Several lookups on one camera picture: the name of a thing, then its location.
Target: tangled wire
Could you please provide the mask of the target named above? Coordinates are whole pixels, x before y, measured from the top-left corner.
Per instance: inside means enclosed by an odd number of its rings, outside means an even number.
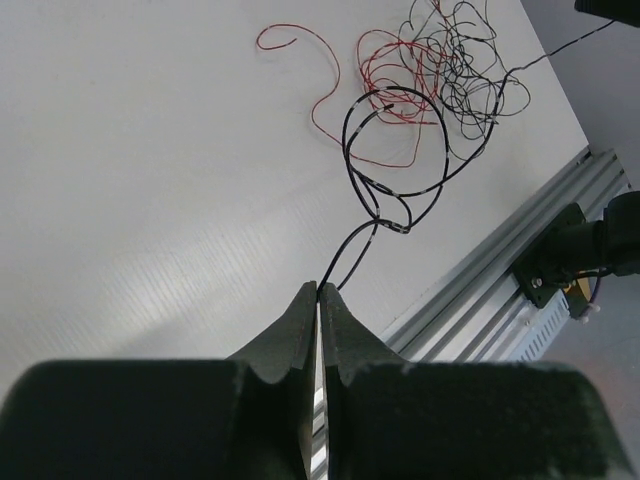
[[[498,124],[497,120],[502,117],[518,115],[527,108],[531,103],[531,93],[514,76],[515,73],[524,71],[543,59],[556,55],[565,48],[614,23],[609,22],[596,28],[524,66],[507,70],[496,48],[497,33],[489,23],[487,0],[485,0],[482,13],[468,0],[458,0],[449,12],[444,11],[441,0],[428,1],[432,9],[427,12],[420,28],[416,28],[419,24],[415,13],[418,0],[414,0],[408,18],[400,25],[397,34],[374,29],[365,32],[358,40],[356,57],[358,70],[363,81],[364,94],[347,112],[340,139],[329,133],[316,119],[318,107],[336,92],[342,75],[340,63],[330,45],[306,27],[284,23],[270,25],[260,32],[256,39],[256,45],[259,49],[277,50],[293,44],[297,38],[287,43],[265,46],[262,39],[269,30],[272,28],[302,30],[315,36],[328,49],[337,69],[337,78],[333,88],[312,107],[311,121],[317,129],[340,146],[353,189],[371,219],[357,227],[342,243],[319,284],[318,292],[328,282],[346,248],[360,233],[371,229],[369,240],[352,268],[338,285],[338,290],[352,277],[380,227],[404,235],[410,233],[433,210],[442,195],[445,184],[484,153],[495,126]],[[375,48],[370,55],[364,55],[365,44],[378,38],[383,39],[382,45]],[[478,66],[479,62],[471,53],[480,49],[491,52],[489,63],[482,67]],[[396,79],[399,75],[404,75],[410,80],[408,83],[401,84]],[[521,89],[526,97],[524,105],[511,111],[505,107],[505,90],[508,86]],[[352,115],[364,102],[369,104],[373,112],[367,115],[349,135]],[[453,117],[459,124],[461,135],[466,140],[474,142],[471,155],[463,157],[452,150],[445,115]],[[352,153],[351,150],[356,139],[374,119],[379,119],[388,125],[415,125],[418,127],[414,154],[410,162],[403,165],[392,165]],[[440,179],[424,189],[415,192],[395,192],[388,186],[365,175],[354,165],[353,161],[357,160],[387,168],[411,167],[417,158],[422,128],[427,125],[440,129],[444,142],[444,158]],[[451,155],[461,160],[457,168],[451,168]],[[408,200],[427,194],[433,194],[433,198],[425,209],[415,214]],[[396,222],[384,218],[380,209],[381,196],[393,198],[399,202],[406,212],[406,221]]]

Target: white table surface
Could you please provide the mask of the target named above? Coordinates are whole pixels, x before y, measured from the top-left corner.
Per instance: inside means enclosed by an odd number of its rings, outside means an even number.
[[[255,37],[296,22],[332,44],[343,84],[319,120],[338,133],[361,92],[355,41],[397,28],[409,5],[0,4],[0,397],[44,359],[226,356],[320,280],[367,219],[338,148],[308,118],[335,74],[309,37],[273,52],[258,52]],[[507,65],[541,54],[520,2],[490,0],[490,17]],[[530,108],[501,121],[411,235],[382,232],[343,290],[375,333],[587,145],[548,62],[519,77]],[[359,148],[405,161],[414,134],[374,125]],[[369,171],[398,188],[426,185],[442,150],[426,129],[412,170]]]

